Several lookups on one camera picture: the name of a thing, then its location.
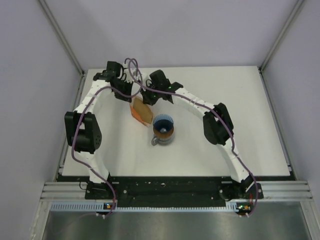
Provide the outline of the orange coffee filter box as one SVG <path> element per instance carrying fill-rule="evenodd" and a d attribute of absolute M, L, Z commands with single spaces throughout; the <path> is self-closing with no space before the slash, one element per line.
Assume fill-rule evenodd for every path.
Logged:
<path fill-rule="evenodd" d="M 138 122 L 148 127 L 152 124 L 154 119 L 154 113 L 151 108 L 143 103 L 143 99 L 139 96 L 133 98 L 130 103 L 131 116 Z"/>

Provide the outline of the blue glass dripper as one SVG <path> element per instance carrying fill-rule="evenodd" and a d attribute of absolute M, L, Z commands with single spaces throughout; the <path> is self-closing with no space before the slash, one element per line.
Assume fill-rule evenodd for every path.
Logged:
<path fill-rule="evenodd" d="M 174 127 L 174 120 L 170 115 L 160 114 L 153 119 L 152 125 L 159 132 L 162 129 L 168 132 Z"/>

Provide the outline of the brown wooden dripper base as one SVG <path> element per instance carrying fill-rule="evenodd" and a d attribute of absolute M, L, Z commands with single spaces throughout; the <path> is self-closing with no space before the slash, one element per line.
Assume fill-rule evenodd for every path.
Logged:
<path fill-rule="evenodd" d="M 173 125 L 155 125 L 153 126 L 153 134 L 159 139 L 169 139 L 174 135 Z"/>

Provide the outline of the glass coffee carafe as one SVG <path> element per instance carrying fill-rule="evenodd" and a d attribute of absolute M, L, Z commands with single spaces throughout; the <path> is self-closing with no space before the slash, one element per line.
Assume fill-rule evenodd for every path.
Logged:
<path fill-rule="evenodd" d="M 174 140 L 175 133 L 174 131 L 168 131 L 168 132 L 155 132 L 153 134 L 153 138 L 151 139 L 151 145 L 162 145 L 166 146 L 172 143 Z"/>

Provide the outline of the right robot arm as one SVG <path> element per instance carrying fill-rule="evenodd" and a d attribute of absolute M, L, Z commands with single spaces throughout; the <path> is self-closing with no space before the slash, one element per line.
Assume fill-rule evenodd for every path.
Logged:
<path fill-rule="evenodd" d="M 206 140 L 219 147 L 234 182 L 233 192 L 245 198 L 252 187 L 259 192 L 257 180 L 245 166 L 237 150 L 234 138 L 234 125 L 225 104 L 212 104 L 190 93 L 182 84 L 171 83 L 162 70 L 156 70 L 147 79 L 150 83 L 141 91 L 143 102 L 153 106 L 159 99 L 178 105 L 197 116 L 203 123 Z"/>

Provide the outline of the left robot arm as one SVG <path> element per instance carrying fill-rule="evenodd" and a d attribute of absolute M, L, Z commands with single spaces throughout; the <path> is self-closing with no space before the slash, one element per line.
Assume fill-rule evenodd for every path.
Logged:
<path fill-rule="evenodd" d="M 98 183 L 96 192 L 105 199 L 113 194 L 114 187 L 107 182 L 110 174 L 98 152 L 103 141 L 98 113 L 110 95 L 124 102 L 132 102 L 133 81 L 128 74 L 126 64 L 108 61 L 106 69 L 94 75 L 91 86 L 79 105 L 64 115 L 71 157 L 87 167 L 89 180 Z"/>

